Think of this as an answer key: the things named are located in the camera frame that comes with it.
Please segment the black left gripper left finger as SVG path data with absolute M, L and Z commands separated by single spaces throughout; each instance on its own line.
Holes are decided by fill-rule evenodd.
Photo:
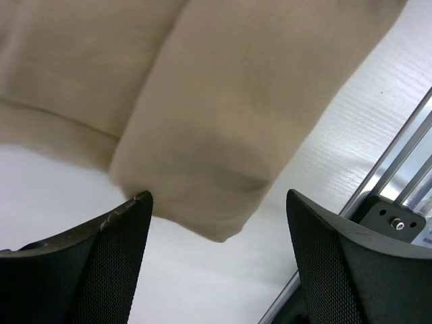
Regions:
M 65 232 L 1 251 L 2 323 L 127 323 L 153 197 L 142 192 Z

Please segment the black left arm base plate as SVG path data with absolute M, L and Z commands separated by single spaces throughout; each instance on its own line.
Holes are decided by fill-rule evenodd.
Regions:
M 411 243 L 425 228 L 423 216 L 381 196 L 366 198 L 352 216 L 360 224 L 384 236 Z

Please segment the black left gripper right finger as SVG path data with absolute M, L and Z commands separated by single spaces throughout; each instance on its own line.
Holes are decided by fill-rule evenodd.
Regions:
M 378 234 L 295 190 L 286 213 L 311 323 L 431 322 L 431 249 Z

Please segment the beige t shirt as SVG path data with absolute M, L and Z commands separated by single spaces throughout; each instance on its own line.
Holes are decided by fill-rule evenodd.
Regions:
M 1 143 L 238 234 L 404 1 L 2 1 Z

